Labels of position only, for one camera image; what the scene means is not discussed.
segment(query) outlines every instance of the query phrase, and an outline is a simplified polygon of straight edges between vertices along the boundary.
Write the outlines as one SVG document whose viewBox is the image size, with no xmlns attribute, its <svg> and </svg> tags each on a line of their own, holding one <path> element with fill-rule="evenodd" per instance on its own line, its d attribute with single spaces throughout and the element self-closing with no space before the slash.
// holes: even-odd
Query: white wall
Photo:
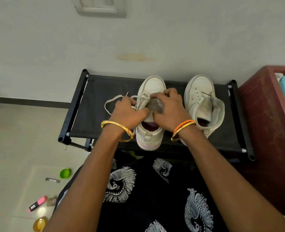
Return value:
<svg viewBox="0 0 285 232">
<path fill-rule="evenodd" d="M 285 65 L 285 0 L 127 0 L 127 12 L 92 18 L 70 0 L 0 0 L 0 97 L 70 102 L 83 68 L 241 85 Z"/>
</svg>

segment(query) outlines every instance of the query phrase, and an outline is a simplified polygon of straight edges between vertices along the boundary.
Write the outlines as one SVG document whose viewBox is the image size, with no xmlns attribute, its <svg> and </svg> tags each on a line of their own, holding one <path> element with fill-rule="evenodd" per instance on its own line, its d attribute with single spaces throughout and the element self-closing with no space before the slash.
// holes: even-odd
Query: wooden furniture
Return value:
<svg viewBox="0 0 285 232">
<path fill-rule="evenodd" d="M 265 66 L 239 88 L 257 160 L 237 169 L 285 215 L 285 97 L 275 73 L 285 66 Z"/>
</svg>

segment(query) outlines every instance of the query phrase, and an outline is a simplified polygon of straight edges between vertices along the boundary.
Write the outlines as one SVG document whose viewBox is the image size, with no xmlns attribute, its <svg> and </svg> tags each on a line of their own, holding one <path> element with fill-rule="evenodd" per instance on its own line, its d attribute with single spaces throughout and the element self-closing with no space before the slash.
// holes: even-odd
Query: black printed fabric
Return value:
<svg viewBox="0 0 285 232">
<path fill-rule="evenodd" d="M 97 231 L 228 230 L 197 168 L 144 157 L 110 174 Z"/>
</svg>

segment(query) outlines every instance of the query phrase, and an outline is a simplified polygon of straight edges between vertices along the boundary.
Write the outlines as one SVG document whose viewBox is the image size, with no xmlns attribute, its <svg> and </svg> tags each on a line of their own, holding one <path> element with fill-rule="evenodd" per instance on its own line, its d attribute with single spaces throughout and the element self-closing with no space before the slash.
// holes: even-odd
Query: white tiled floor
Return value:
<svg viewBox="0 0 285 232">
<path fill-rule="evenodd" d="M 0 104 L 0 231 L 32 231 L 40 216 L 52 215 L 43 204 L 27 213 L 28 207 L 44 195 L 53 197 L 69 181 L 60 179 L 63 168 L 73 173 L 88 153 L 58 143 L 67 109 Z M 83 144 L 85 140 L 75 139 Z"/>
</svg>

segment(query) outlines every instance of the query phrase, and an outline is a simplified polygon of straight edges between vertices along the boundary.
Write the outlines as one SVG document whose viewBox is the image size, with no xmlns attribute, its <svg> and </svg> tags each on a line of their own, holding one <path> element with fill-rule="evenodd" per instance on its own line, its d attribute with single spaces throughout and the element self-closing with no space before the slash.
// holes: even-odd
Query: pink highlighter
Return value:
<svg viewBox="0 0 285 232">
<path fill-rule="evenodd" d="M 42 205 L 44 202 L 47 201 L 47 196 L 44 196 L 40 198 L 37 202 L 33 203 L 29 208 L 28 212 L 34 211 L 36 208 L 38 208 L 40 205 Z"/>
</svg>

